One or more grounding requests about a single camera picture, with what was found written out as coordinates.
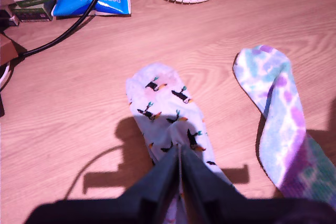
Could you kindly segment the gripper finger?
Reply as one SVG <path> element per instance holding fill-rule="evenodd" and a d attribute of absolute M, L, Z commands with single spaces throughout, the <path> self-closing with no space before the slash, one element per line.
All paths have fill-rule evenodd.
<path fill-rule="evenodd" d="M 163 223 L 179 186 L 179 149 L 172 147 L 120 196 L 119 223 Z"/>
<path fill-rule="evenodd" d="M 214 174 L 189 148 L 181 147 L 182 178 L 203 223 L 246 223 L 247 199 Z"/>

